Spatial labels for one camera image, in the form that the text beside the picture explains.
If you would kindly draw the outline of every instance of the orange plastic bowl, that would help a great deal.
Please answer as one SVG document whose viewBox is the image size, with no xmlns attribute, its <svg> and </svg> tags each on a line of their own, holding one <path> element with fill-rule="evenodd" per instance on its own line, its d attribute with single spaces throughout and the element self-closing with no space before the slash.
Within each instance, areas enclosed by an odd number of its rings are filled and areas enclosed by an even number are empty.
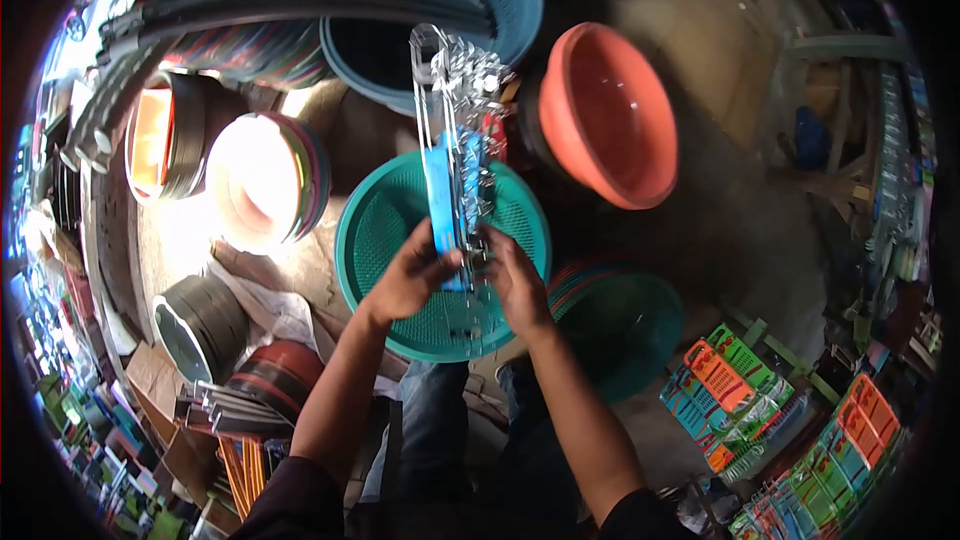
<svg viewBox="0 0 960 540">
<path fill-rule="evenodd" d="M 651 209 L 677 183 L 677 128 L 664 85 L 629 40 L 580 23 L 550 51 L 538 102 L 557 161 L 621 209 Z"/>
</svg>

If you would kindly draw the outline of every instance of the teal plastic basket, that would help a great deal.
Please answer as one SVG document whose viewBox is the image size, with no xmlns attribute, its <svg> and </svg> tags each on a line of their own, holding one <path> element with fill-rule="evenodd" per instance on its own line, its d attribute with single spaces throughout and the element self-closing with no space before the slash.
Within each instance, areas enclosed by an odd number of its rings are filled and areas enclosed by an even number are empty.
<svg viewBox="0 0 960 540">
<path fill-rule="evenodd" d="M 630 398 L 657 378 L 683 335 L 684 308 L 673 287 L 623 263 L 565 272 L 551 283 L 547 302 L 608 403 Z"/>
<path fill-rule="evenodd" d="M 494 161 L 489 169 L 495 181 L 493 210 L 484 221 L 516 239 L 536 272 L 546 279 L 552 248 L 540 203 L 510 167 Z M 337 224 L 334 260 L 343 298 L 353 311 L 427 215 L 426 180 L 419 151 L 384 163 L 347 198 Z M 486 309 L 482 336 L 466 341 L 451 334 L 450 318 L 462 310 L 463 296 L 460 292 L 434 292 L 418 313 L 393 323 L 387 348 L 411 359 L 457 363 L 477 359 L 510 342 L 514 333 L 492 291 L 481 301 Z"/>
</svg>

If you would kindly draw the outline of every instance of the plastic grater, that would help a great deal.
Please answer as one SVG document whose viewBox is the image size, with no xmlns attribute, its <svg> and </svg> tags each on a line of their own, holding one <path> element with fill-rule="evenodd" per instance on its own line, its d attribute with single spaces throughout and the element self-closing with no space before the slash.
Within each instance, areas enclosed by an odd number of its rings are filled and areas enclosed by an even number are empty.
<svg viewBox="0 0 960 540">
<path fill-rule="evenodd" d="M 728 414 L 750 405 L 754 390 L 707 342 L 698 340 L 683 362 Z"/>
</svg>

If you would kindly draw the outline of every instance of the right hand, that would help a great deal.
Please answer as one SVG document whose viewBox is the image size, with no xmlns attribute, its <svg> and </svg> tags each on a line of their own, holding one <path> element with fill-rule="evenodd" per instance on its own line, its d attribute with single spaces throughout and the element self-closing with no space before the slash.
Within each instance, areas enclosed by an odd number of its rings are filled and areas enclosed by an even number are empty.
<svg viewBox="0 0 960 540">
<path fill-rule="evenodd" d="M 534 263 L 516 240 L 497 228 L 481 224 L 480 236 L 493 251 L 486 278 L 500 298 L 510 330 L 525 342 L 551 334 L 556 323 L 546 304 L 544 281 Z"/>
</svg>

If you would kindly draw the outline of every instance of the person's leg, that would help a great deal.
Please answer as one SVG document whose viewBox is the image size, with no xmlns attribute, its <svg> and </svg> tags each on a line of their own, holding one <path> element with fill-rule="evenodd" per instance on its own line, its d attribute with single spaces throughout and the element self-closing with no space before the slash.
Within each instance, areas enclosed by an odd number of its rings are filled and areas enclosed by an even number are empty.
<svg viewBox="0 0 960 540">
<path fill-rule="evenodd" d="M 500 370 L 497 381 L 507 395 L 510 433 L 478 499 L 522 517 L 574 526 L 580 491 L 554 432 L 533 364 L 527 357 L 512 360 Z"/>
<path fill-rule="evenodd" d="M 467 448 L 465 362 L 415 360 L 400 379 L 397 400 L 403 403 L 403 444 L 393 498 L 401 501 L 457 501 L 472 491 L 464 465 Z M 381 495 L 388 426 L 366 475 L 361 502 Z"/>
</svg>

